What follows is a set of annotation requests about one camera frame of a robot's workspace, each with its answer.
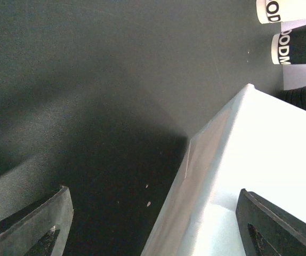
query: table surface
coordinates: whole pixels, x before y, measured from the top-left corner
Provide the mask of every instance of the table surface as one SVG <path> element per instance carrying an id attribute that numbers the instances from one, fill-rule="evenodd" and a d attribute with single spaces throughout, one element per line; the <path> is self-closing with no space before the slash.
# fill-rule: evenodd
<path id="1" fill-rule="evenodd" d="M 270 94 L 282 88 L 270 57 L 279 31 L 259 24 L 253 0 L 0 1 L 0 152 L 22 163 L 13 179 L 24 187 L 7 207 L 0 201 L 0 216 L 64 183 L 81 237 L 66 255 L 140 253 L 186 138 L 245 84 Z M 2 188 L 14 183 L 4 179 Z M 100 208 L 112 215 L 125 193 L 140 209 L 127 195 L 131 209 L 114 216 L 135 219 L 130 235 L 114 227 L 112 236 L 108 219 L 101 228 L 83 222 Z M 97 243 L 95 230 L 105 234 Z"/>

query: paper cup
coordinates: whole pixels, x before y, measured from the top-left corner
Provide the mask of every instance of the paper cup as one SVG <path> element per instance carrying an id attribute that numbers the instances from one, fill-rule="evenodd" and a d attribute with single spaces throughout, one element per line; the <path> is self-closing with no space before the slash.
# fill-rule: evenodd
<path id="1" fill-rule="evenodd" d="M 274 64 L 306 64 L 306 26 L 274 35 L 271 41 Z"/>
<path id="2" fill-rule="evenodd" d="M 306 19 L 306 0 L 256 0 L 260 23 Z"/>

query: white wall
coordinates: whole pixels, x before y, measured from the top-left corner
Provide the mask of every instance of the white wall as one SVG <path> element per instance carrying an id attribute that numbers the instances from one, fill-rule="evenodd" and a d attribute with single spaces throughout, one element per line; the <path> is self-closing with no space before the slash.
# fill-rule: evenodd
<path id="1" fill-rule="evenodd" d="M 296 20 L 282 23 L 282 31 L 306 25 L 306 20 Z M 283 66 L 284 89 L 294 89 L 306 86 L 306 65 Z"/>

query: cup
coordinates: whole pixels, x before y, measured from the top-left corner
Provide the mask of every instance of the cup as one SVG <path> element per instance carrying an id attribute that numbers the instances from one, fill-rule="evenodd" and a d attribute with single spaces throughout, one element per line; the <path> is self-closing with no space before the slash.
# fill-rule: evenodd
<path id="1" fill-rule="evenodd" d="M 271 42 L 274 64 L 306 64 L 306 25 L 274 35 Z"/>
<path id="2" fill-rule="evenodd" d="M 306 0 L 256 0 L 260 23 L 306 19 Z"/>

